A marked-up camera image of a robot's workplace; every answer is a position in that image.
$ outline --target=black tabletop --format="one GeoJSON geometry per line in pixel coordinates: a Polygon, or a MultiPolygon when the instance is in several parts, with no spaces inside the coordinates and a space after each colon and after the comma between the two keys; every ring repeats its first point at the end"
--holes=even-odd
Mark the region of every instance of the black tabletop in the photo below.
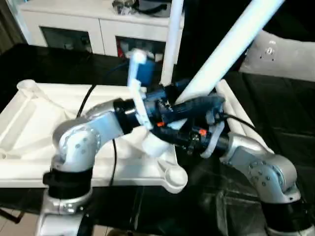
{"type": "MultiPolygon", "coordinates": [[[[126,85],[127,68],[104,79],[120,58],[27,45],[15,46],[0,57],[0,109],[24,79],[41,83],[126,85]]],[[[161,66],[153,83],[158,83],[161,66]]],[[[315,83],[285,78],[228,73],[225,79],[267,145],[290,159],[298,184],[309,203],[314,202],[315,83]]],[[[95,188],[97,223],[160,235],[263,232],[264,217],[255,190],[244,176],[222,165],[218,155],[209,159],[188,156],[176,149],[178,162],[189,176],[186,188],[170,194],[162,187],[114,186],[95,188]]],[[[39,213],[43,189],[0,189],[0,205],[39,213]]]]}

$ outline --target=white plastic tray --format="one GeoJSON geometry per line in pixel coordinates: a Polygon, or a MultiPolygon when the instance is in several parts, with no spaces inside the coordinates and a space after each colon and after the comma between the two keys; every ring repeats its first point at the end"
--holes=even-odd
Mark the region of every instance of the white plastic tray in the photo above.
{"type": "MultiPolygon", "coordinates": [[[[32,80],[17,85],[19,91],[0,114],[0,187],[44,187],[42,176],[49,171],[56,150],[52,133],[61,122],[75,118],[89,85],[37,84],[32,80]]],[[[114,98],[130,98],[127,87],[97,86],[83,113],[114,98]]],[[[116,139],[118,161],[115,185],[161,185],[180,192],[188,177],[176,159],[174,146],[159,158],[142,150],[143,127],[116,139]]],[[[112,175],[112,142],[102,147],[95,159],[92,186],[107,186],[112,175]]]]}

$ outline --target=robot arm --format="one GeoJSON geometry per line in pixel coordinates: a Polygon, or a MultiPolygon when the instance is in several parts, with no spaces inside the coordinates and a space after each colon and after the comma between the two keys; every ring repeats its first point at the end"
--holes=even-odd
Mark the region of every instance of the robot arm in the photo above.
{"type": "MultiPolygon", "coordinates": [[[[209,110],[217,110],[224,99],[210,95],[172,106],[167,99],[172,93],[166,91],[168,88],[160,88],[143,100],[154,124],[151,132],[188,151],[203,152],[211,141],[211,132],[201,133],[200,127],[184,132],[156,124],[204,116],[209,110]]],[[[95,155],[106,142],[139,125],[134,101],[116,99],[96,105],[84,117],[66,121],[55,130],[58,153],[43,178],[49,188],[44,193],[37,236],[92,235],[93,223],[85,208],[92,195],[95,155]]],[[[221,135],[216,146],[225,151],[220,161],[244,174],[257,190],[270,235],[315,233],[295,184],[296,169],[289,160],[268,152],[256,140],[234,133],[221,135]]]]}

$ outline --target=white plastic part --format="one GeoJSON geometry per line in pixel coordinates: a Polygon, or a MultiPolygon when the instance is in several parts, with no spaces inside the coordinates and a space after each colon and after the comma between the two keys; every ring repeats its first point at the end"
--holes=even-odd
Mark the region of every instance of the white plastic part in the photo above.
{"type": "MultiPolygon", "coordinates": [[[[230,102],[230,100],[228,98],[226,98],[225,96],[225,91],[224,89],[222,89],[221,86],[219,86],[220,82],[216,85],[216,91],[217,93],[221,94],[222,96],[225,97],[225,102],[223,103],[223,110],[225,113],[228,113],[230,115],[233,115],[233,116],[237,116],[236,115],[236,112],[230,102]]],[[[244,127],[242,126],[242,124],[240,122],[238,122],[237,120],[235,119],[231,119],[231,118],[228,118],[227,119],[227,123],[228,123],[228,126],[230,128],[230,130],[233,132],[233,133],[237,133],[237,134],[241,134],[241,135],[245,135],[246,136],[246,133],[244,131],[244,127]]]]}
{"type": "Polygon", "coordinates": [[[141,82],[137,80],[139,65],[145,64],[146,61],[147,55],[144,51],[139,49],[133,50],[128,71],[128,88],[137,110],[136,117],[138,122],[147,129],[152,129],[153,126],[149,120],[146,108],[143,103],[145,94],[141,91],[141,82]]]}
{"type": "MultiPolygon", "coordinates": [[[[242,120],[246,121],[247,123],[254,126],[251,119],[249,118],[249,116],[245,112],[244,108],[242,107],[241,103],[238,101],[238,99],[234,95],[232,89],[230,88],[230,86],[227,84],[227,82],[225,80],[221,80],[216,85],[216,90],[218,93],[222,94],[225,97],[225,100],[228,101],[228,103],[230,103],[231,107],[233,108],[233,110],[235,112],[235,115],[238,118],[240,118],[240,119],[242,119],[242,120]]],[[[231,114],[228,109],[226,109],[224,111],[228,114],[231,114]]],[[[250,127],[248,127],[245,124],[241,124],[241,126],[242,126],[246,136],[257,140],[261,145],[263,145],[266,149],[268,149],[269,151],[272,152],[272,150],[270,148],[268,148],[265,141],[263,140],[263,138],[259,134],[257,134],[254,130],[252,130],[250,127]]]]}
{"type": "Polygon", "coordinates": [[[178,47],[178,35],[183,12],[184,0],[172,1],[171,14],[168,24],[167,40],[164,52],[161,83],[166,86],[171,83],[175,62],[176,49],[178,47]]]}
{"type": "MultiPolygon", "coordinates": [[[[283,2],[284,0],[252,0],[176,102],[208,95],[283,2]]],[[[185,122],[186,120],[174,122],[171,127],[180,129],[185,122]]],[[[149,140],[144,144],[150,143],[150,140],[154,140],[153,134],[148,134],[146,139],[149,140]]],[[[159,156],[167,147],[167,142],[156,141],[155,150],[150,150],[148,154],[159,156]]]]}
{"type": "MultiPolygon", "coordinates": [[[[22,89],[0,114],[0,187],[44,187],[43,173],[49,171],[56,153],[52,133],[58,124],[69,119],[66,114],[77,113],[90,85],[22,81],[19,87],[22,89]]],[[[131,98],[128,87],[97,86],[83,113],[118,97],[131,98]]],[[[146,131],[145,127],[138,127],[116,139],[118,161],[114,184],[158,185],[171,193],[180,192],[188,178],[177,163],[174,146],[169,146],[159,158],[150,158],[141,149],[146,131]]],[[[96,155],[92,186],[107,186],[113,165],[114,150],[108,142],[96,155]]]]}

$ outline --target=white pipe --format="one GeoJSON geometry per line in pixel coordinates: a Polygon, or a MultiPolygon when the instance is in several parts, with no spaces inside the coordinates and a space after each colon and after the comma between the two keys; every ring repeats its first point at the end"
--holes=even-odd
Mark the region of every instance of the white pipe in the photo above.
{"type": "MultiPolygon", "coordinates": [[[[247,115],[246,111],[244,110],[244,108],[242,107],[241,103],[238,101],[237,97],[235,96],[235,94],[233,93],[232,89],[230,88],[230,86],[227,84],[227,82],[225,80],[221,80],[220,82],[218,82],[218,84],[216,85],[216,91],[222,95],[224,95],[225,100],[228,101],[230,103],[230,105],[232,106],[235,115],[248,122],[249,124],[253,125],[251,119],[249,118],[249,116],[247,115]]],[[[268,148],[268,146],[266,145],[265,141],[263,140],[263,138],[257,134],[254,130],[252,130],[250,127],[248,127],[247,125],[241,124],[243,130],[245,131],[246,136],[257,140],[261,145],[263,145],[266,149],[270,150],[268,148]]]]}
{"type": "MultiPolygon", "coordinates": [[[[284,0],[252,0],[176,102],[208,95],[283,2],[284,0]]],[[[185,122],[179,121],[171,126],[180,129],[185,122]]],[[[159,156],[168,148],[168,144],[162,140],[157,142],[152,136],[153,134],[148,135],[148,140],[144,140],[142,147],[149,155],[159,156]],[[151,143],[150,139],[155,140],[155,144],[154,148],[148,150],[145,145],[151,143]]]]}
{"type": "Polygon", "coordinates": [[[182,18],[184,0],[173,0],[169,18],[167,40],[165,45],[161,83],[166,86],[171,83],[177,50],[178,34],[182,18]]]}

